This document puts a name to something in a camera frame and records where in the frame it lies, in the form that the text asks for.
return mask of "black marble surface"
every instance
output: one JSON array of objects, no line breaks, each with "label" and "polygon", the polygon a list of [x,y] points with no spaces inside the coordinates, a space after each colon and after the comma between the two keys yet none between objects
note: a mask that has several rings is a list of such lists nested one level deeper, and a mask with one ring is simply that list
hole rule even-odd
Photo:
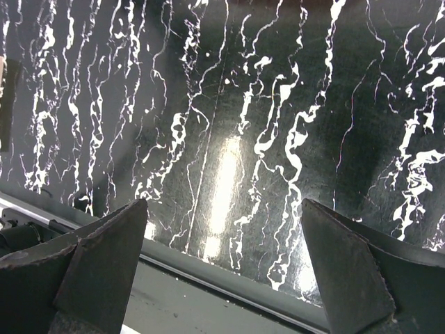
[{"label": "black marble surface", "polygon": [[1,179],[315,304],[303,198],[445,251],[443,1],[0,9]]}]

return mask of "glossy black surface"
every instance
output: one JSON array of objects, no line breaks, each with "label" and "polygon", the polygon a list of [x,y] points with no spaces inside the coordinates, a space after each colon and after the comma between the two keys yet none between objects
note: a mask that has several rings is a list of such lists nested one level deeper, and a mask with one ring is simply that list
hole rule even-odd
[{"label": "glossy black surface", "polygon": [[441,1],[0,4],[1,179],[312,303],[303,198],[443,251]]}]

